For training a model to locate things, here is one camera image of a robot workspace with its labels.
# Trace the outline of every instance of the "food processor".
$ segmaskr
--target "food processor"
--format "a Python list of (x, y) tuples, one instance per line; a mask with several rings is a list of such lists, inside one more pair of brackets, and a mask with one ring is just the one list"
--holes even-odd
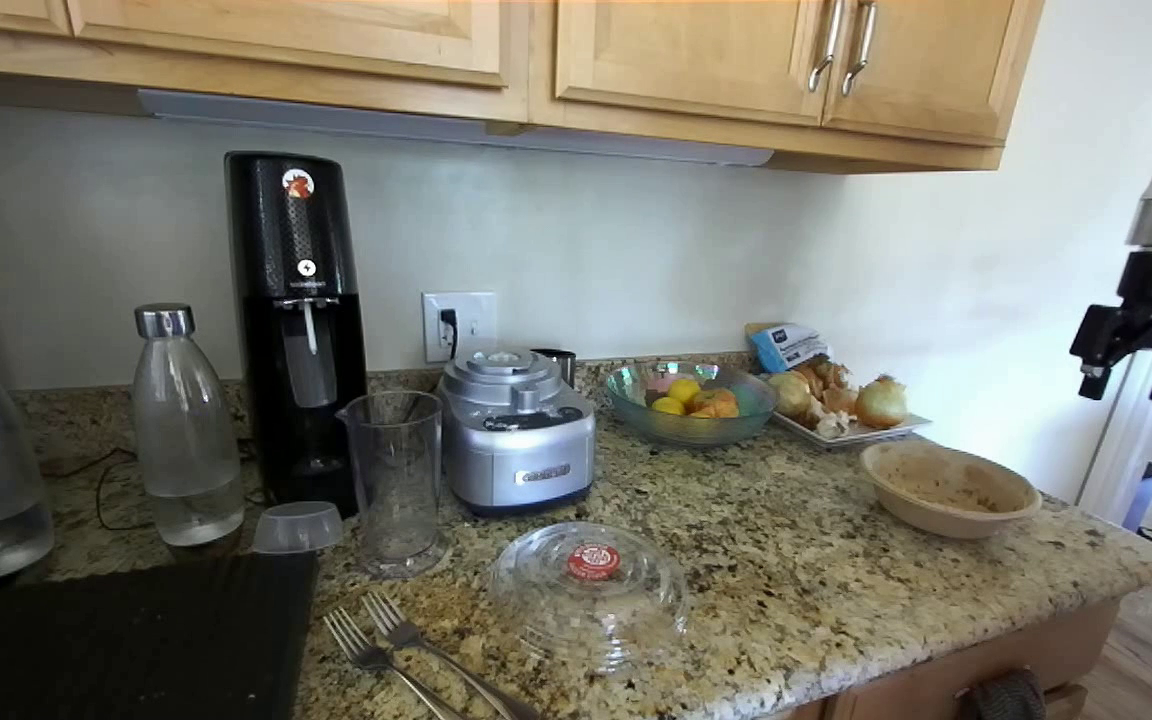
[(444, 364), (448, 486), (480, 513), (575, 501), (594, 486), (595, 412), (549, 355), (472, 350)]

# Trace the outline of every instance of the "tray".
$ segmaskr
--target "tray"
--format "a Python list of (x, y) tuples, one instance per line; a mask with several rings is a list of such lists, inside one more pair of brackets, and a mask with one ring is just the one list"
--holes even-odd
[(899, 438), (899, 437), (912, 437), (919, 425), (927, 425), (924, 414), (904, 414), (904, 425), (897, 425), (897, 426), (849, 426), (840, 437), (822, 437), (822, 431), (790, 419), (784, 412), (771, 412), (771, 419), (784, 425), (794, 437), (809, 438), (813, 448), (855, 448), (855, 443)]
[(293, 720), (318, 556), (0, 588), (0, 720)]

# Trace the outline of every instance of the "bowl of fruit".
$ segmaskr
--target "bowl of fruit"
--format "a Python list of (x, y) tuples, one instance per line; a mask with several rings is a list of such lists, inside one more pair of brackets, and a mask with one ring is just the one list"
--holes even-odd
[(756, 437), (778, 394), (733, 364), (619, 364), (605, 380), (611, 412), (651, 443), (717, 448)]

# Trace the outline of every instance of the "electrical outlet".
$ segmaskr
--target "electrical outlet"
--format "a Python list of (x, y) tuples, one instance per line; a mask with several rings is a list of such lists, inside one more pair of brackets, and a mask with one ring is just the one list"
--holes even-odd
[(448, 364), (497, 346), (497, 303), (497, 290), (421, 290), (425, 360)]

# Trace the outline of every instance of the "bottle cap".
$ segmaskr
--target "bottle cap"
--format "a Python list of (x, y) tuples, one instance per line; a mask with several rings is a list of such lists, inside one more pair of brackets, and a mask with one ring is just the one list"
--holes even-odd
[(194, 336), (194, 308), (187, 303), (141, 303), (136, 333), (141, 336)]

